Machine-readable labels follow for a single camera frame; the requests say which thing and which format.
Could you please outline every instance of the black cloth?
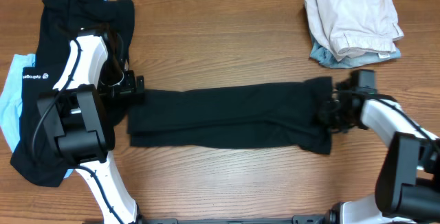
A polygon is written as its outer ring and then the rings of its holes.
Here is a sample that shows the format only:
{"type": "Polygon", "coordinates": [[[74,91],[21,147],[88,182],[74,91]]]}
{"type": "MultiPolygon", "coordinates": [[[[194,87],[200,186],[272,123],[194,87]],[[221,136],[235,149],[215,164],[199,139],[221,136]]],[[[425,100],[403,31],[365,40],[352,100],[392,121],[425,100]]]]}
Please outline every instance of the black cloth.
{"type": "MultiPolygon", "coordinates": [[[[44,9],[41,16],[40,39],[36,51],[35,68],[26,68],[23,75],[41,78],[23,79],[23,112],[20,117],[20,142],[14,151],[11,164],[31,183],[38,186],[59,186],[68,166],[59,164],[47,144],[43,128],[36,139],[36,154],[41,155],[45,165],[34,164],[30,154],[30,143],[36,124],[40,119],[36,107],[39,93],[51,91],[64,71],[70,55],[69,38],[58,27],[75,31],[82,27],[91,27],[108,23],[112,30],[118,32],[124,42],[124,57],[129,57],[129,45],[134,31],[134,5],[131,0],[43,0],[44,9]]],[[[114,108],[112,103],[106,107],[107,116],[113,125],[122,120],[126,107],[114,108]]]]}
{"type": "Polygon", "coordinates": [[[108,23],[124,41],[124,57],[135,27],[132,0],[43,0],[40,40],[36,50],[36,67],[66,63],[70,54],[69,38],[58,26],[69,31],[108,23]]]}
{"type": "Polygon", "coordinates": [[[47,143],[46,133],[41,127],[36,139],[36,154],[44,163],[35,164],[30,152],[32,136],[40,120],[36,100],[40,92],[51,91],[64,70],[64,64],[47,67],[26,67],[23,69],[23,112],[20,116],[20,142],[12,154],[11,165],[25,179],[38,186],[59,186],[69,168],[67,164],[59,164],[52,149],[47,143]]]}
{"type": "Polygon", "coordinates": [[[331,98],[330,77],[305,82],[185,92],[147,90],[129,110],[132,146],[269,148],[297,144],[329,154],[331,134],[318,109],[331,98]]]}

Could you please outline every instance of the wooden table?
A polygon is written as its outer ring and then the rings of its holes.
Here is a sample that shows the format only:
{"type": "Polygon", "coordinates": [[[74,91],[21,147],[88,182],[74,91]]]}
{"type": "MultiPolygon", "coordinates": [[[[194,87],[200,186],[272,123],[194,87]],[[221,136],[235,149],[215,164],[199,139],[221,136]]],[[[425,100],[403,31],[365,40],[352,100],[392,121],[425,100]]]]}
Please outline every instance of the wooden table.
{"type": "MultiPolygon", "coordinates": [[[[151,89],[188,90],[344,80],[349,70],[308,59],[303,0],[133,0],[131,68],[151,89]]],[[[364,68],[382,93],[440,133],[440,5],[394,0],[405,38],[403,57],[364,68]]],[[[36,51],[41,0],[0,0],[0,84],[14,54],[36,51]]],[[[386,148],[373,131],[334,135],[330,156],[297,147],[219,150],[196,146],[131,148],[124,120],[115,127],[115,157],[125,186],[150,218],[291,217],[324,213],[338,201],[373,193],[386,148]]],[[[0,223],[80,223],[101,213],[74,173],[59,188],[21,177],[0,141],[0,223]]]]}

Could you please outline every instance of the wood plank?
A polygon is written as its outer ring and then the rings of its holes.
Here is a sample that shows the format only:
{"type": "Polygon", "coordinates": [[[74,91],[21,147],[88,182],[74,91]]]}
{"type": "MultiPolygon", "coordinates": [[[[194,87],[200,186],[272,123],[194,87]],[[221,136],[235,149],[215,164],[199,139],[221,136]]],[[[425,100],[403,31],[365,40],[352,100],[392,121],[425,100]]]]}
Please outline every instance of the wood plank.
{"type": "MultiPolygon", "coordinates": [[[[311,50],[303,0],[133,0],[131,67],[151,89],[188,90],[344,80],[311,50]]],[[[440,7],[437,0],[394,0],[405,38],[403,57],[369,65],[381,93],[434,133],[440,110],[440,7]]],[[[0,0],[0,85],[13,54],[35,52],[41,0],[0,0]]],[[[196,146],[131,148],[127,121],[115,128],[115,158],[128,191],[151,218],[291,217],[324,213],[338,201],[374,191],[386,149],[372,131],[334,135],[330,156],[296,147],[218,150],[196,146]]],[[[0,139],[0,223],[80,223],[101,218],[76,173],[59,188],[24,180],[0,139]]]]}

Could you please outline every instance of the black pants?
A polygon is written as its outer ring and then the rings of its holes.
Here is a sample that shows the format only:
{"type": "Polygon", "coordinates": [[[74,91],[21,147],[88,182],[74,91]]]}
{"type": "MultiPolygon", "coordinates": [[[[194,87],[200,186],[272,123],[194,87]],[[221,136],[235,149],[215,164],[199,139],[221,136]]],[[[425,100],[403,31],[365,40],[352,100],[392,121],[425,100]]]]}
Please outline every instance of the black pants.
{"type": "Polygon", "coordinates": [[[330,77],[186,92],[148,90],[129,111],[132,146],[269,148],[297,144],[328,154],[331,135],[318,121],[330,77]]]}

